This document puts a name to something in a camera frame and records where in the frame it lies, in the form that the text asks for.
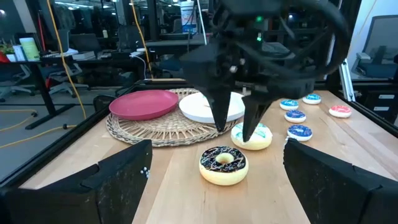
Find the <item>pink plate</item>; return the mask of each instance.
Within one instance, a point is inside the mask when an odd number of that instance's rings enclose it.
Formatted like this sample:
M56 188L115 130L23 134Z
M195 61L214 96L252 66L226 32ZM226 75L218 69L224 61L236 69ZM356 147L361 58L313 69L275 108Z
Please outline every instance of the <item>pink plate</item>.
M119 118L132 121L154 119L172 111L178 95L165 90L137 91L114 100L109 110Z

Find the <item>wooden table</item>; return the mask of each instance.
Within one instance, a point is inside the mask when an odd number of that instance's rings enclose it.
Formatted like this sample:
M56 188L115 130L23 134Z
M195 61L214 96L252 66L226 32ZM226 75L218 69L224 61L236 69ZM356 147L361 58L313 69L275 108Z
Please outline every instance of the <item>wooden table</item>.
M357 111L349 119L328 115L345 105L327 91L319 105L300 102L304 125L314 135L307 145L392 179L398 179L398 139ZM243 151L250 166L246 178L229 187L207 182L198 170L201 153L213 146L233 146L229 133L181 147L155 148L151 176L133 223L309 223L286 176L282 161L287 128L285 111L275 102L262 119L274 137L261 151ZM40 188L78 172L128 147L113 139L102 120L22 187Z

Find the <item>donut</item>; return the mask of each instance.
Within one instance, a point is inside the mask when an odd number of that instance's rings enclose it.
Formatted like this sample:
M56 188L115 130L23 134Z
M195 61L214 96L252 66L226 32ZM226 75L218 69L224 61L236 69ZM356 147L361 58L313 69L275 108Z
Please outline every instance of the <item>donut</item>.
M303 97L303 102L310 105L317 105L321 102L321 97L317 94L309 94Z
M288 128L287 135L298 141L308 141L312 138L312 130L307 126L295 124Z
M349 118L352 114L351 108L347 106L336 105L329 109L329 113L337 118Z
M200 157L200 174L209 182L229 186L244 179L249 170L246 156L229 146L207 149Z
M304 122L306 118L305 114L299 110L291 110L285 114L285 119L291 123L301 123Z
M231 139L235 145L242 149L260 150L271 144L272 133L267 126L259 123L250 139L247 142L243 142L243 123L239 123L232 128Z
M279 106L283 110L296 110L297 108L299 108L299 103L295 100L282 100Z

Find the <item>desk leg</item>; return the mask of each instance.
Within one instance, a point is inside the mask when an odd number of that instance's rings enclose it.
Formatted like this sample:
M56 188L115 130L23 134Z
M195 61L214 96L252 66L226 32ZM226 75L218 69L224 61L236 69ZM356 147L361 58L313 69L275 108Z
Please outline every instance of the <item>desk leg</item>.
M74 104L70 104L70 105L66 105L61 107L60 109L56 110L55 106L52 102L51 96L49 94L49 91L47 90L47 88L45 87L45 82L44 82L44 78L42 76L42 73L40 72L39 69L40 65L32 65L30 66L30 70L32 72L32 76L35 80L35 85L36 88L39 89L40 94L42 95L42 98L44 100L44 104L45 107L47 108L47 111L49 112L49 115L33 122L32 124L28 125L25 127L26 130L30 130L30 129L34 129L37 126L43 124L44 122L56 117L56 115L69 110L70 108L74 107Z

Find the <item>cable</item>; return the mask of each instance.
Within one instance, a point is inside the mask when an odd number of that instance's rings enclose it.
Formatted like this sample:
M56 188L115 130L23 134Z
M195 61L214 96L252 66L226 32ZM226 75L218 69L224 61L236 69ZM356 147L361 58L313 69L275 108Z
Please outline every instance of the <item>cable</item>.
M142 31L141 31L141 28L139 27L139 23L138 23L138 19L137 19L137 14L136 14L136 9L134 8L134 2L133 2L133 0L130 0L130 2L131 2L131 7L132 7L132 13L134 14L134 20L136 21L136 25L137 25L137 28L138 28L138 31L139 31L139 35L141 36L142 44L144 45L145 55L146 55L146 57L147 57L147 62L148 62L149 71L151 72L151 71L152 71L152 67L150 66L150 63L149 63L148 50L147 50L147 46L146 46L146 44L145 44L145 40L144 40L144 36L143 36L143 34L142 34Z
M81 102L80 95L79 95L79 93L77 92L77 89L76 89L76 87L75 87L75 84L73 84L73 82L72 82L72 78L70 77L69 69L68 69L67 63L65 62L65 57L63 56L63 50L62 50L61 39L60 39L60 36L59 36L59 33L58 33L57 26L55 25L55 19L54 19L54 15L53 15L53 13L52 13L50 0L47 0L47 6L49 7L50 16L51 16L51 20L52 20L52 25L53 25L54 30L55 30L55 35L57 36L58 45L60 46L60 53L61 53L61 59L62 59L63 67L64 67L64 69L65 69L65 72L67 73L67 77L68 77L69 82L70 82L70 84L71 84L71 86L72 86L72 88L73 88L73 91L75 92L75 94L76 94L76 96L77 96L77 99L79 100L79 104L80 104L80 106L81 106L81 110L83 111L83 117L86 119L86 110L85 110L85 107L83 106L83 103Z
M147 64L145 63L144 59L138 57L137 55L133 55L133 57L138 58L139 60L142 60L142 62L144 62L144 79L147 79L146 73L147 73Z
M26 138L26 139L22 139L22 140L19 140L19 141L16 141L16 142L12 142L12 143L5 144L5 145L3 145L3 146L0 146L0 149L2 149L2 148L4 148L4 147L8 147L8 146L15 145L15 144L18 144L18 143L22 143L22 142L25 142L25 141L29 141L29 140L31 140L31 139L35 139L35 138L37 138L37 137L40 137L40 136L42 136L42 135L44 135L44 134L50 133L50 132L55 131L55 130L58 130L58 129L68 129L68 128L74 128L74 127L76 127L76 125L69 125L69 126L64 125L64 126L62 126L62 127L52 128L52 129L49 129L49 130L47 130L47 131L44 131L44 132L42 132L42 133L40 133L40 134L37 134L37 135L35 135L35 136L32 136L32 137L29 137L29 138Z
M202 27L202 30L203 30L203 38L204 38L204 40L205 40L205 45L207 45L207 38L206 38L206 31L205 31L205 25L204 25L204 23L203 23L203 18L202 18L202 16L201 16L201 9L200 9L200 3L199 3L199 0L197 0L198 1L198 9L199 9L199 16L200 16L200 24L201 24L201 27Z
M0 131L6 131L6 130L10 130L12 128L16 128L16 127L24 124L26 121L28 121L28 120L30 120L30 119L32 119L32 118L37 116L37 111L36 110L30 110L30 109L26 109L26 110L0 110L0 112L5 112L5 113L7 113L7 112L26 112L26 111L32 112L32 114L30 114L30 116L28 118L26 118L25 120L21 121L20 123L15 124L15 125L13 125L11 127L0 129Z

